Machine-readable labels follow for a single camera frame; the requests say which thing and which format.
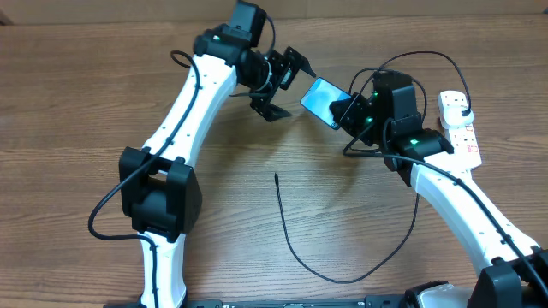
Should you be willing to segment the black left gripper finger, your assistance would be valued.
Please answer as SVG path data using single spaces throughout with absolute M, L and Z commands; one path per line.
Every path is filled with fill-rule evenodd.
M 274 122 L 286 117 L 291 117 L 291 114 L 274 104 L 262 104 L 256 108 L 258 114 L 268 122 Z
M 316 74 L 313 71 L 312 66 L 310 65 L 310 62 L 301 53 L 299 52 L 295 53 L 295 62 L 296 62 L 296 67 L 299 70 L 305 72 L 306 74 L 310 75 L 313 78 L 316 77 Z

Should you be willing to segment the blue screen smartphone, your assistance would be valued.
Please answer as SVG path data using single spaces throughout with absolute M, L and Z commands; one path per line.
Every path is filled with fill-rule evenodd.
M 330 110 L 332 102 L 351 98 L 344 90 L 323 78 L 317 78 L 302 97 L 300 104 L 328 127 L 337 130 L 339 125 Z

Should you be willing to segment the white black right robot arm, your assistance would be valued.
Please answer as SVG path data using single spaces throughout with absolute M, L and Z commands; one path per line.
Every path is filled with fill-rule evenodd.
M 391 171 L 428 201 L 464 247 L 478 280 L 447 281 L 406 291 L 404 307 L 545 307 L 547 251 L 507 219 L 474 182 L 481 158 L 465 92 L 438 95 L 442 133 L 422 126 L 412 79 L 376 72 L 373 93 L 342 93 L 329 105 L 333 121 L 354 141 L 378 145 Z

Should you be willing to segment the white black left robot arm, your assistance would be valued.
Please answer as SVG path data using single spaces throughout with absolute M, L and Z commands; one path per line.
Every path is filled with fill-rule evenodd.
M 130 217 L 144 254 L 145 285 L 139 307 L 181 307 L 185 236 L 197 221 L 202 193 L 195 174 L 211 124 L 238 85 L 248 88 L 250 106 L 268 122 L 289 116 L 272 104 L 298 72 L 314 76 L 309 61 L 289 47 L 284 53 L 256 50 L 269 15 L 239 1 L 229 22 L 194 41 L 185 84 L 158 130 L 119 160 L 122 211 Z

